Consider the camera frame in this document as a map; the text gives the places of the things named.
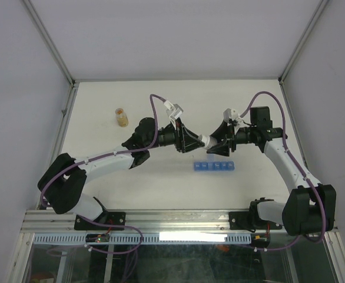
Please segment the white cap pill bottle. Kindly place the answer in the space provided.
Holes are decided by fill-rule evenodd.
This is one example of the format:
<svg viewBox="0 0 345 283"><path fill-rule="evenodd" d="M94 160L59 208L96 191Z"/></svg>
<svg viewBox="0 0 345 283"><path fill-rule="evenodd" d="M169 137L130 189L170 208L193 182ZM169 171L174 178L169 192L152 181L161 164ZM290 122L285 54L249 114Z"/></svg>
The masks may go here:
<svg viewBox="0 0 345 283"><path fill-rule="evenodd" d="M217 139L208 135L200 135L198 139L204 144L204 149L206 150L211 149L218 143Z"/></svg>

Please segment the blue weekly pill organizer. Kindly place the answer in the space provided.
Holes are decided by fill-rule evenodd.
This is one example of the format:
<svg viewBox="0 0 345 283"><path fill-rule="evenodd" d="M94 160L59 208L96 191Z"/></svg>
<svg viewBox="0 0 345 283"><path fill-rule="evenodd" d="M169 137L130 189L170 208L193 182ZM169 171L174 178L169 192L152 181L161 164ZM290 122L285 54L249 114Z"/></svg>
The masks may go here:
<svg viewBox="0 0 345 283"><path fill-rule="evenodd" d="M235 163L229 157L208 154L205 159L193 162L195 172L233 172Z"/></svg>

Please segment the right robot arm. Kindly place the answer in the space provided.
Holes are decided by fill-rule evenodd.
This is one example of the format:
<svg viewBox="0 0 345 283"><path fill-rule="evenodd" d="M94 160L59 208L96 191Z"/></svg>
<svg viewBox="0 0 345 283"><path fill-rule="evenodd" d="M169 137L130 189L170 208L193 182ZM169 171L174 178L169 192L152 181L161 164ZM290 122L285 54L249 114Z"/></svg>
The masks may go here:
<svg viewBox="0 0 345 283"><path fill-rule="evenodd" d="M290 236L331 231L336 208L334 187L322 184L295 159L284 129L273 127L268 107L250 108L250 124L243 127L242 122L238 113L228 108L219 128L199 140L207 153L220 156L229 156L239 144L254 144L273 163L289 191L285 203L267 198L252 201L243 227L253 231L273 222L284 226Z"/></svg>

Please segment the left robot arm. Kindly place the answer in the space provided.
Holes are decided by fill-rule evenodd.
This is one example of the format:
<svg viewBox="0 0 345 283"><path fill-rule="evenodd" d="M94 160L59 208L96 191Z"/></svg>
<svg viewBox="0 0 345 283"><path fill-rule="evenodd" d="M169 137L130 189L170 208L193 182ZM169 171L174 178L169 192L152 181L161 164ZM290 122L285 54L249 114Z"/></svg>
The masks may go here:
<svg viewBox="0 0 345 283"><path fill-rule="evenodd" d="M37 187L56 214L72 212L86 218L93 228L101 229L107 224L109 212L96 197L83 193L84 186L110 173L138 167L150 157L150 149L170 145L180 153L205 146L202 136L187 129L180 119L157 129L155 120L147 117L128 140L111 152L84 159L60 154Z"/></svg>

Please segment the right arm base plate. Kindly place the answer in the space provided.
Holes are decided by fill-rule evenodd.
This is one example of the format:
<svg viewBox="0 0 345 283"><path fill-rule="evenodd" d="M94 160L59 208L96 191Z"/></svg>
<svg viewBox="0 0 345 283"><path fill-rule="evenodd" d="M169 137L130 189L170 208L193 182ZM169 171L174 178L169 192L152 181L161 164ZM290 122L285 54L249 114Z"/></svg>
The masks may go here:
<svg viewBox="0 0 345 283"><path fill-rule="evenodd" d="M231 230L246 230L255 233L256 230L281 230L282 226L271 221L262 220L257 212L257 205L272 199L255 199L250 202L248 210L231 211L228 213L228 221Z"/></svg>

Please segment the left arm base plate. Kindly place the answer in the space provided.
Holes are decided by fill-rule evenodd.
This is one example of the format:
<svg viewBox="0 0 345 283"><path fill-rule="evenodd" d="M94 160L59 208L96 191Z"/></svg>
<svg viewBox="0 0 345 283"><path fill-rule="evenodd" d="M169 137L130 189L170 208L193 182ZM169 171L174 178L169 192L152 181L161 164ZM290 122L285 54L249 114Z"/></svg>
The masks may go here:
<svg viewBox="0 0 345 283"><path fill-rule="evenodd" d="M75 218L75 231L123 231L126 213L124 211L105 211L97 218L89 218L77 215Z"/></svg>

